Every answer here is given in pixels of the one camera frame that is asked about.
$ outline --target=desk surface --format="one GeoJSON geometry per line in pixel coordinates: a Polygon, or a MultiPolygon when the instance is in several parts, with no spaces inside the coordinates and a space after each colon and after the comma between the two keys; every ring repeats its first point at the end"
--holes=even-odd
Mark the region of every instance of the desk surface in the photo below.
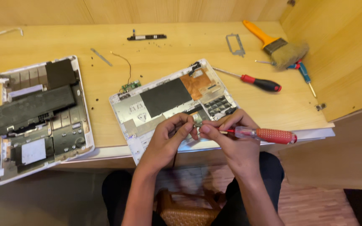
{"type": "MultiPolygon", "coordinates": [[[[286,38],[279,22],[255,24],[270,36],[286,38]]],[[[129,60],[130,81],[139,79],[143,85],[202,58],[237,74],[274,80],[283,87],[280,93],[268,93],[234,76],[218,73],[229,93],[261,127],[304,130],[334,126],[315,109],[317,100],[297,70],[277,71],[268,64],[254,62],[269,57],[260,49],[262,42],[240,22],[23,26],[22,29],[23,37],[17,31],[0,35],[0,72],[77,55],[97,148],[126,145],[108,98],[127,83],[129,66],[110,51],[129,60]],[[167,39],[127,41],[133,28],[140,35],[163,33],[167,39]],[[225,36],[231,33],[240,35],[246,52],[244,58],[230,53],[225,36]],[[113,66],[103,62],[90,48],[113,66]]]]}

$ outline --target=brush bristles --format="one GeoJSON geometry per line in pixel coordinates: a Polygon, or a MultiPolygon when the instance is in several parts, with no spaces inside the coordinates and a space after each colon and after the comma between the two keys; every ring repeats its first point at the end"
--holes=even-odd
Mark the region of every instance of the brush bristles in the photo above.
{"type": "Polygon", "coordinates": [[[307,43],[288,43],[272,53],[272,63],[277,68],[287,68],[303,58],[308,50],[307,43]]]}

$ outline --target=wooden wall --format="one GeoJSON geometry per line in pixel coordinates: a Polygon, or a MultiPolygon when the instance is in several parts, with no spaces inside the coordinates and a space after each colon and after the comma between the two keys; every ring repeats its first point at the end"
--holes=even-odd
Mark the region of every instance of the wooden wall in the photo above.
{"type": "Polygon", "coordinates": [[[362,189],[362,113],[335,126],[335,137],[279,151],[290,184],[362,189]]]}
{"type": "Polygon", "coordinates": [[[362,0],[298,0],[280,22],[310,45],[303,63],[326,119],[362,109],[362,0]]]}
{"type": "Polygon", "coordinates": [[[0,0],[0,26],[277,21],[287,0],[0,0]]]}

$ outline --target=floor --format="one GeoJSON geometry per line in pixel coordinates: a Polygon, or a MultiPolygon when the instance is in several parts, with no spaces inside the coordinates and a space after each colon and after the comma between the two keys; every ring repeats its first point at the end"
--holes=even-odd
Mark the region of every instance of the floor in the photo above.
{"type": "MultiPolygon", "coordinates": [[[[106,226],[101,184],[107,174],[43,171],[0,186],[0,225],[106,226]]],[[[156,191],[202,194],[225,191],[234,178],[227,165],[181,168],[159,173],[156,191]]],[[[196,200],[178,202],[206,206],[196,200]]],[[[289,185],[283,181],[279,215],[288,226],[357,226],[342,189],[289,185]]]]}

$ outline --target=hand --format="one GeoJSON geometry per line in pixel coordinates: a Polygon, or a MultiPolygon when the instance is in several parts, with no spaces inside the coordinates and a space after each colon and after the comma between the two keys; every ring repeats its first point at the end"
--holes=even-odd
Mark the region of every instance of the hand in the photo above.
{"type": "Polygon", "coordinates": [[[202,122],[199,129],[200,136],[215,141],[222,148],[230,169],[237,176],[257,176],[259,172],[259,145],[260,141],[253,138],[237,138],[234,134],[227,136],[220,131],[226,131],[230,127],[249,126],[253,129],[259,126],[241,109],[237,109],[232,115],[225,116],[218,121],[202,122]]]}
{"type": "Polygon", "coordinates": [[[178,113],[159,123],[137,168],[157,173],[173,159],[181,142],[190,134],[198,140],[194,118],[178,113]]]}

